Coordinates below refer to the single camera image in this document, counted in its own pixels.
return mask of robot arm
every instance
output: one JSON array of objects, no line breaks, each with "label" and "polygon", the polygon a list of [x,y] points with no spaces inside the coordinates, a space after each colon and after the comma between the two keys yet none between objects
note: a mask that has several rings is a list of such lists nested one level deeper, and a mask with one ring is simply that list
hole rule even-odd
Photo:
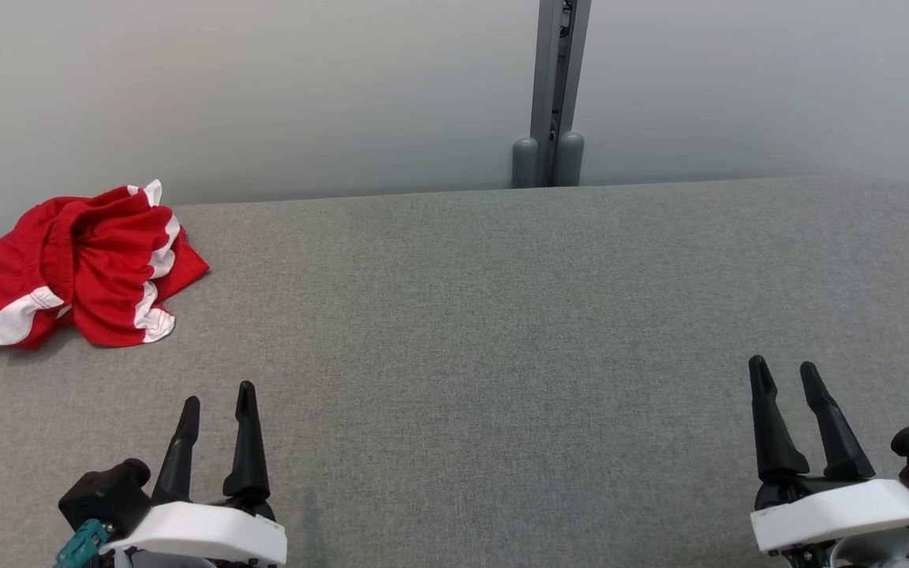
[{"label": "robot arm", "polygon": [[58,501],[76,535],[58,553],[60,568],[282,568],[286,530],[268,506],[268,474],[255,386],[238,392],[238,444],[223,483],[223,501],[192,503],[192,448],[199,399],[191,396],[159,469],[152,496],[142,486],[149,468],[126,460],[89,472]]},{"label": "robot arm", "polygon": [[903,565],[909,558],[909,428],[892,443],[908,460],[900,480],[870,479],[873,467],[815,364],[803,363],[801,377],[826,453],[821,477],[805,476],[809,464],[787,433],[767,362],[750,359],[762,482],[750,515],[757,545],[796,568]]}]

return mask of white wall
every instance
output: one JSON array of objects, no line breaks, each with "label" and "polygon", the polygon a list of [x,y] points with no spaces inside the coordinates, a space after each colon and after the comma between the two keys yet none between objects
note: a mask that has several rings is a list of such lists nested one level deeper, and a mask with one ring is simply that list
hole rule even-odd
[{"label": "white wall", "polygon": [[909,182],[909,0],[592,0],[581,183]]},{"label": "white wall", "polygon": [[537,0],[0,0],[0,234],[57,195],[495,188]]}]

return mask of red and white garment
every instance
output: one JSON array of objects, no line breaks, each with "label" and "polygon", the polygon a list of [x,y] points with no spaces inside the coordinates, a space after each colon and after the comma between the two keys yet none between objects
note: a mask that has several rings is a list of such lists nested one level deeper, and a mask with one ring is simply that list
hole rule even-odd
[{"label": "red and white garment", "polygon": [[0,346],[37,349],[61,326],[101,346],[155,342],[174,329],[158,302],[209,266],[188,245],[162,186],[37,205],[0,240]]}]

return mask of gray table surface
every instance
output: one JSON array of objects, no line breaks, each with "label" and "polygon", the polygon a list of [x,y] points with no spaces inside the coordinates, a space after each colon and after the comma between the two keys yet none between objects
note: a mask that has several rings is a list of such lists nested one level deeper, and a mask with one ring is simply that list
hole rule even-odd
[{"label": "gray table surface", "polygon": [[48,566],[83,472],[193,495],[259,391],[290,567],[779,566],[755,550],[746,361],[814,471],[818,364],[882,476],[909,425],[909,187],[843,177],[176,208],[212,271],[159,344],[0,349],[0,566]]}]

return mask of gray pole base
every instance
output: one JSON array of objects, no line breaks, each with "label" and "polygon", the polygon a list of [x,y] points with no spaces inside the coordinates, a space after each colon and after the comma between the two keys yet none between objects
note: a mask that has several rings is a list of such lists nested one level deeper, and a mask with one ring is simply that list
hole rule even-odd
[{"label": "gray pole base", "polygon": [[553,187],[577,187],[581,183],[581,158],[584,157],[584,136],[566,133],[556,144],[556,165]]},{"label": "gray pole base", "polygon": [[537,180],[538,143],[535,139],[517,140],[511,150],[511,187],[535,187]]}]

